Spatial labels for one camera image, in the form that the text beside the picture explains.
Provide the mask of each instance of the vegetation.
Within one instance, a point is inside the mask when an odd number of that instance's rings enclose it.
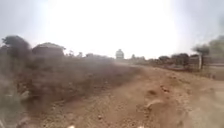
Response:
[[[78,56],[37,57],[29,43],[19,36],[7,36],[2,43],[0,123],[5,127],[18,122],[22,112],[38,115],[56,101],[96,95],[127,82],[139,71],[115,65],[112,58],[92,53],[85,57],[81,52]],[[121,50],[118,53],[124,58]]]

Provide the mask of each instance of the house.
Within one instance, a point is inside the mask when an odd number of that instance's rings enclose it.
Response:
[[[47,42],[34,47],[32,53],[38,57],[62,57],[63,50],[65,50],[64,47]]]
[[[121,49],[119,49],[116,52],[116,59],[118,59],[118,60],[123,60],[124,59],[124,52]]]

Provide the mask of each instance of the distant building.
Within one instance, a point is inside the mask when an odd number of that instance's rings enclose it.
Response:
[[[64,56],[64,47],[53,43],[39,44],[32,49],[33,54],[39,57],[61,57]]]
[[[124,52],[119,49],[117,52],[116,52],[116,59],[119,59],[119,60],[122,60],[124,59]]]

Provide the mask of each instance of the dirt road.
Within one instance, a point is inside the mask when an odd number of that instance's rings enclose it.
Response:
[[[37,127],[222,128],[224,82],[158,68],[82,101],[53,107]]]

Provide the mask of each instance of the tree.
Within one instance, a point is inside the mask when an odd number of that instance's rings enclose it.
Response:
[[[168,57],[168,56],[160,56],[159,57],[159,60],[163,63],[163,64],[165,64],[166,62],[167,62],[167,60],[169,60],[170,58]]]
[[[208,55],[209,54],[209,46],[206,44],[197,45],[193,48],[193,51],[195,51],[201,55]]]
[[[131,59],[135,59],[136,57],[135,57],[135,54],[132,54],[132,56],[131,56]]]
[[[199,54],[199,69],[201,70],[204,65],[204,56],[208,55],[210,53],[209,45],[203,44],[198,45],[193,48],[193,51],[197,52]]]
[[[23,38],[15,35],[7,36],[2,39],[10,56],[17,59],[24,59],[30,53],[30,45]]]

